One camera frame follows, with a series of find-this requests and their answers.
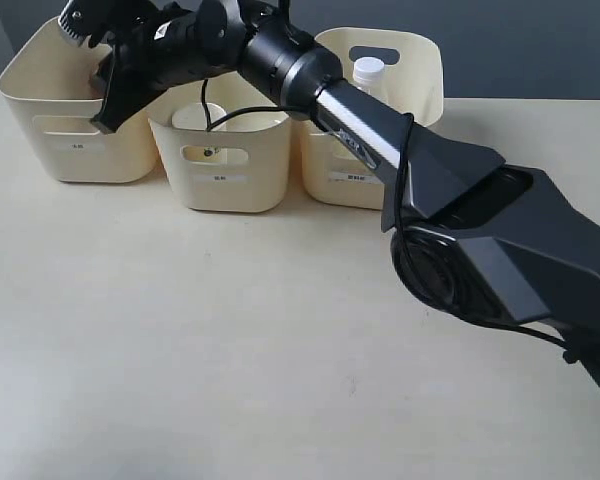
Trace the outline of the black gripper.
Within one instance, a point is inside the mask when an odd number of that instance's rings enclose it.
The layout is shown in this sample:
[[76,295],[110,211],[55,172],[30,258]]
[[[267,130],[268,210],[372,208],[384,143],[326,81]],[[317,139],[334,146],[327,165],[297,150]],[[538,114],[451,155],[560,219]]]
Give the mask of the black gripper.
[[195,10],[171,2],[123,25],[108,24],[111,52],[89,77],[101,97],[90,124],[113,134],[166,90],[238,69],[245,45],[241,1],[203,1]]

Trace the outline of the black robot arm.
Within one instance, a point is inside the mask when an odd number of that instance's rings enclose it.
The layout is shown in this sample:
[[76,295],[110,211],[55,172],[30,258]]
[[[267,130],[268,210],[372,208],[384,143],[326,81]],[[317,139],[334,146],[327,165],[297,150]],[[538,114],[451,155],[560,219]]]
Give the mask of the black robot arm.
[[112,133],[168,89],[237,72],[273,112],[312,121],[385,187],[393,266],[426,305],[475,326],[553,327],[564,360],[600,387],[600,226],[540,169],[445,138],[349,83],[294,27],[285,1],[88,1],[91,44],[112,46],[93,123]]

